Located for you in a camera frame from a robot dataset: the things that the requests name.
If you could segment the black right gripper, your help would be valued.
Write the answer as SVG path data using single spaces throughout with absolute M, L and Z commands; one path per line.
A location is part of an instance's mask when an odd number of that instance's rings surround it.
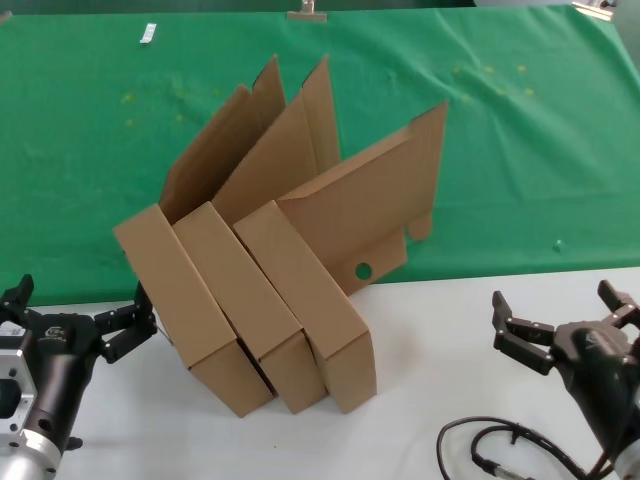
M 627 336 L 617 328 L 639 327 L 639 305 L 607 280 L 599 282 L 598 295 L 610 311 L 605 323 L 572 322 L 555 332 L 551 325 L 515 317 L 502 293 L 494 291 L 493 347 L 539 374 L 548 374 L 555 359 L 600 446 L 624 450 L 639 439 L 639 373 L 627 358 Z M 551 346 L 551 354 L 541 346 Z

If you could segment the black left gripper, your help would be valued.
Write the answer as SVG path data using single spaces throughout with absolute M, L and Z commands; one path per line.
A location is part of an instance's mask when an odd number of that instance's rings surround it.
M 25 274 L 2 294 L 1 323 L 23 326 L 33 341 L 36 398 L 25 428 L 63 453 L 100 353 L 107 363 L 115 363 L 155 335 L 158 327 L 141 283 L 131 304 L 94 320 L 88 315 L 29 312 L 33 290 L 33 278 Z M 101 342 L 100 337 L 111 333 L 115 336 Z

